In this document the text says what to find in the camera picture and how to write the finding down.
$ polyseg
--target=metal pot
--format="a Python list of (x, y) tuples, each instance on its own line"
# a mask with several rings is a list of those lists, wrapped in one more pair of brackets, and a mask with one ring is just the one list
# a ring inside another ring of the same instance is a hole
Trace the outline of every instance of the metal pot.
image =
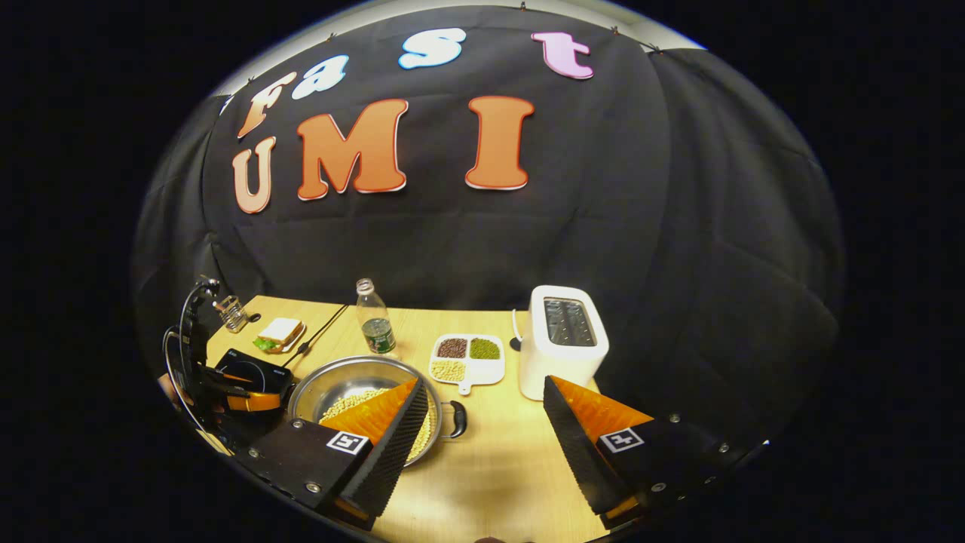
[(455, 430), (444, 439), (455, 439), (466, 431), (466, 410), (456, 401), (440, 402), (439, 395), (428, 379), (415, 368), (389, 357), (348, 357), (329, 362), (305, 376), (291, 392), (289, 414), (292, 417), (318, 422), (328, 408), (339, 400), (374, 388), (394, 388), (413, 378), (422, 377), (428, 391), (428, 415), (432, 433), (426, 448), (412, 460), (411, 466), (426, 455), (439, 438), (442, 427), (442, 405), (451, 404), (455, 409)]

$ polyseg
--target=water bottle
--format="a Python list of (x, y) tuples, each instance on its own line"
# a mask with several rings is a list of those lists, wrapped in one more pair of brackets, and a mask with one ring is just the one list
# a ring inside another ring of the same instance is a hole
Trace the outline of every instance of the water bottle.
[(392, 351), (396, 348), (396, 337), (389, 323), (389, 311), (382, 298), (375, 293), (374, 283), (371, 279), (359, 279), (355, 283), (355, 292), (359, 295), (355, 312), (369, 350), (378, 355)]

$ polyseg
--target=toaster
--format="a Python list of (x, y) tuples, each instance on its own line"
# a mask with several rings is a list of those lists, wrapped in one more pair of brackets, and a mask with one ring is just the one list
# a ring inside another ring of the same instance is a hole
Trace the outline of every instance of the toaster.
[(530, 296), (529, 316), (519, 362), (523, 395), (542, 401), (547, 375), (587, 386), (610, 350), (590, 295), (580, 289), (540, 285)]

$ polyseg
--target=clear cup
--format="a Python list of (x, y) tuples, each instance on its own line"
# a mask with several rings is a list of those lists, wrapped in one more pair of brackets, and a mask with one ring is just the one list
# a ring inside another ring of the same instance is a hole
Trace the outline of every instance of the clear cup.
[(218, 314), (221, 315), (221, 322), (229, 332), (238, 333), (248, 324), (248, 314), (245, 313), (241, 300), (237, 296), (228, 296), (221, 300), (220, 307), (214, 304)]

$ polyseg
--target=table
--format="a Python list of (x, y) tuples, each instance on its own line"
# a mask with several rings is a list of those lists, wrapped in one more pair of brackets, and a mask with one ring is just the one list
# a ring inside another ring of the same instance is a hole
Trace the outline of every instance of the table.
[[(230, 348), (284, 364), (294, 350), (279, 355), (260, 351), (252, 341), (276, 317), (300, 319), (305, 341), (341, 307), (335, 303), (257, 296), (245, 305), (262, 319), (238, 333), (221, 328), (207, 343), (207, 363), (215, 365)], [(525, 334), (526, 312), (516, 312)], [(406, 468), (372, 534), (398, 543), (471, 543), (492, 536), (507, 543), (584, 542), (608, 533), (580, 492), (556, 434), (542, 407), (519, 391), (519, 353), (509, 311), (442, 311), (389, 308), (396, 335), (392, 352), (419, 370), (440, 401), (456, 400), (468, 414), (466, 433), (438, 440), (419, 462)], [(506, 376), (495, 385), (473, 386), (468, 396), (456, 385), (434, 381), (428, 361), (436, 338), (444, 333), (491, 334), (503, 339)], [(350, 306), (312, 349), (288, 368), (302, 379), (321, 365), (342, 357), (370, 354)], [(591, 382), (589, 388), (598, 391)], [(442, 433), (453, 431), (452, 410), (443, 408)], [(212, 446), (220, 445), (214, 441)]]

